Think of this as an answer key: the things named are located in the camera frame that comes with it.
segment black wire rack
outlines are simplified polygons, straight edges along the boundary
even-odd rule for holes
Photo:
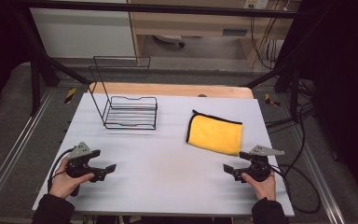
[[[137,70],[143,71],[126,78],[147,77],[146,71],[149,68],[150,59],[96,56],[94,57],[94,62],[95,65],[89,67],[91,78],[94,81],[89,85],[89,92],[101,116],[103,126],[106,129],[156,130],[158,110],[156,97],[130,98],[127,96],[112,96],[108,94],[105,86],[106,81],[121,78],[118,75],[119,71],[121,71],[120,69],[130,68],[131,73]],[[105,100],[101,100],[101,97],[96,97],[97,94],[102,94]]]

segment white tabletop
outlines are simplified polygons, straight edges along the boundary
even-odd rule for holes
[[[94,94],[98,104],[106,95]],[[256,145],[271,147],[257,100],[185,96],[156,96],[157,129],[124,131],[105,129],[92,101],[85,93],[58,152],[80,142],[101,156],[89,165],[104,168],[117,164],[104,181],[85,183],[76,197],[68,197],[78,213],[95,215],[153,215],[240,217],[251,215],[256,197],[248,184],[234,181],[223,164],[244,168],[249,161],[186,143],[192,110],[243,123],[241,151]],[[276,165],[275,157],[268,157]],[[282,179],[277,176],[277,201],[287,216],[294,211]],[[43,194],[41,189],[33,210]]]

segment person's left hand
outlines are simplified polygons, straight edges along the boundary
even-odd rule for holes
[[[62,199],[66,199],[77,186],[94,177],[94,174],[86,174],[78,178],[72,178],[65,172],[67,163],[68,158],[65,157],[61,160],[60,167],[55,172],[56,176],[54,177],[54,182],[49,192],[49,194]]]

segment yellow towel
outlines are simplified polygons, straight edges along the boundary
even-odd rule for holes
[[[186,139],[190,145],[233,156],[240,154],[241,122],[193,112]]]

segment gray floor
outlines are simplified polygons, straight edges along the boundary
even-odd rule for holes
[[[152,58],[149,77],[141,79],[117,79],[116,81],[182,83],[205,85],[238,86],[261,75],[265,69],[249,69],[246,58],[241,53],[239,41],[232,38],[186,37],[183,49],[175,45],[160,43],[151,36],[146,39],[145,54]],[[77,72],[87,74],[88,70],[77,68]],[[6,184],[0,191],[0,223],[30,223],[31,207],[36,190],[43,183],[49,166],[65,136],[69,121],[76,111],[81,93],[86,89],[62,76],[59,88],[45,88],[52,91],[51,99],[43,117],[36,125],[30,139],[16,162]],[[282,105],[288,101],[286,93],[276,94],[271,88],[272,78],[254,89],[259,100],[265,121],[287,118],[284,106],[265,103],[266,93],[271,100]],[[78,87],[74,99],[67,105],[63,101],[71,87]],[[0,165],[21,134],[31,112],[30,68],[19,66],[7,83],[0,99]],[[358,223],[358,186],[344,163],[334,161],[332,151],[325,139],[317,117],[305,120],[306,142],[311,153],[330,187],[334,199],[346,223]],[[286,156],[278,157],[279,163],[290,163],[298,152],[296,129],[287,128],[270,135],[272,146],[282,149]],[[296,164],[307,176],[310,170],[301,157]],[[292,172],[289,183],[293,204],[301,209],[313,209],[317,203],[316,195],[302,176]],[[330,223],[324,206],[316,214],[304,214],[295,210],[296,216],[290,217],[291,223]],[[246,218],[236,219],[236,223],[248,223]]]

